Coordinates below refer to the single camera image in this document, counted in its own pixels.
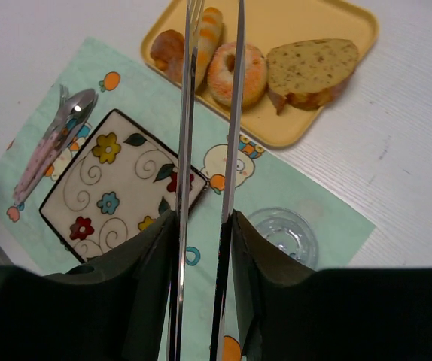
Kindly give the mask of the small brown bread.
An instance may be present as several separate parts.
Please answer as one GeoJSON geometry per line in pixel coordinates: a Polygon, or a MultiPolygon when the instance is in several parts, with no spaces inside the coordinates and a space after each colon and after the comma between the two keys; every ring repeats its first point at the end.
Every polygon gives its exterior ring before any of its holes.
{"type": "Polygon", "coordinates": [[[181,83],[184,66],[184,36],[168,29],[158,34],[151,45],[150,56],[155,66],[168,79],[181,83]]]}

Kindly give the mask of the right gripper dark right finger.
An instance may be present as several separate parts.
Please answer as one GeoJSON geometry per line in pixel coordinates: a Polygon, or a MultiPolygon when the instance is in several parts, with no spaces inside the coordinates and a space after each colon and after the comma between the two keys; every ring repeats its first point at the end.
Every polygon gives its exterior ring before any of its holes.
{"type": "Polygon", "coordinates": [[[232,220],[232,262],[242,355],[296,359],[308,318],[298,286],[314,270],[270,244],[240,211],[232,220]]]}

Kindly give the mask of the metal tongs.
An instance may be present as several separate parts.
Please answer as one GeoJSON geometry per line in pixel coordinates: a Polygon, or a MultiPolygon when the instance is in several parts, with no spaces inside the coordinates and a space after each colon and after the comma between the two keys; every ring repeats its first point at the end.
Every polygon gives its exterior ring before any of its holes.
{"type": "MultiPolygon", "coordinates": [[[[186,6],[184,67],[181,88],[181,119],[176,183],[175,219],[178,221],[178,242],[172,259],[172,277],[169,302],[169,334],[167,360],[181,358],[182,317],[187,246],[187,223],[190,195],[191,151],[193,136],[193,106],[196,81],[196,58],[199,41],[199,22],[203,1],[188,1],[186,6]]],[[[229,273],[232,216],[236,187],[236,163],[242,115],[242,95],[245,78],[245,3],[239,2],[236,37],[236,59],[233,75],[230,128],[227,145],[227,164],[221,230],[218,249],[218,269],[214,295],[211,329],[210,360],[223,359],[225,302],[229,273]]]]}

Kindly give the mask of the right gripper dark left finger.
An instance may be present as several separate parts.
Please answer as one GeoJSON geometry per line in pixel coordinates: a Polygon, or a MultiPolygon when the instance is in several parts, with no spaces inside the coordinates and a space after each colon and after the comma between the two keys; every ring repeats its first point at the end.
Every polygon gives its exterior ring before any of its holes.
{"type": "Polygon", "coordinates": [[[175,244],[175,212],[56,282],[60,360],[156,360],[175,244]]]}

